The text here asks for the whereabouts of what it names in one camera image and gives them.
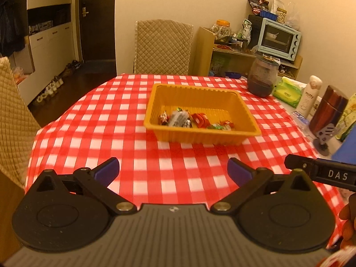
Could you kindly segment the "right hand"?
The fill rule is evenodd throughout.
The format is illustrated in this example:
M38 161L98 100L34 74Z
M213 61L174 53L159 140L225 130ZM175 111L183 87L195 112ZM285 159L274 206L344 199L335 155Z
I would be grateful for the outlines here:
M340 244L341 248L354 245L352 238L355 235L355 219L351 218L351 210L353 209L355 209L355 194L349 197L348 204L342 208L338 215L341 220L345 221L342 228L343 240Z

